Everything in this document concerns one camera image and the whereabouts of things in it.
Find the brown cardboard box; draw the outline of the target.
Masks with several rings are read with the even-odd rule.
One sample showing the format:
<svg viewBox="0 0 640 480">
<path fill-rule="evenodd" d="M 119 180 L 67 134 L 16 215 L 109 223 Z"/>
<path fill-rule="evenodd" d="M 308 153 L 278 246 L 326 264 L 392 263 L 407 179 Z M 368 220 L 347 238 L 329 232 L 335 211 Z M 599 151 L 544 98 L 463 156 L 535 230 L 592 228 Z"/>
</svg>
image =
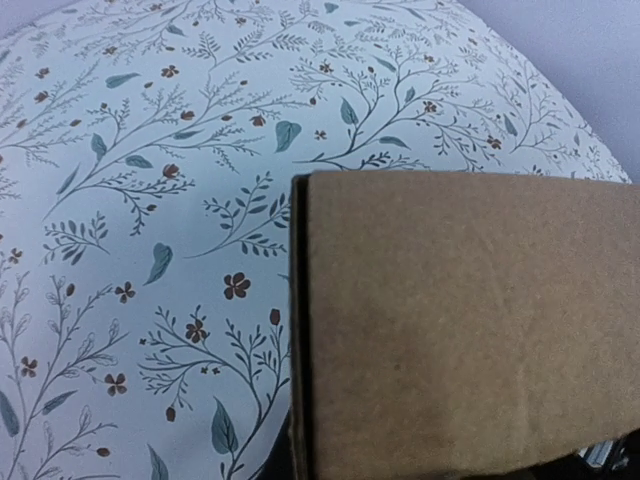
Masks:
<svg viewBox="0 0 640 480">
<path fill-rule="evenodd" d="M 547 463 L 639 426 L 639 189 L 316 172 L 291 196 L 299 479 Z"/>
</svg>

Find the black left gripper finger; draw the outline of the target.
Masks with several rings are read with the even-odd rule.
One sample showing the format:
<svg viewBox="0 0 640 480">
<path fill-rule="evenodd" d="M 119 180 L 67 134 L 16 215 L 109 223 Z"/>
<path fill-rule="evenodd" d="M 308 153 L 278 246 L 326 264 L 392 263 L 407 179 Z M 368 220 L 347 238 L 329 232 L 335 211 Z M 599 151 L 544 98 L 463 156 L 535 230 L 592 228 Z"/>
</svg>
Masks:
<svg viewBox="0 0 640 480">
<path fill-rule="evenodd" d="M 290 415 L 284 418 L 273 446 L 257 473 L 256 480 L 294 480 L 294 467 L 290 440 Z"/>
</svg>

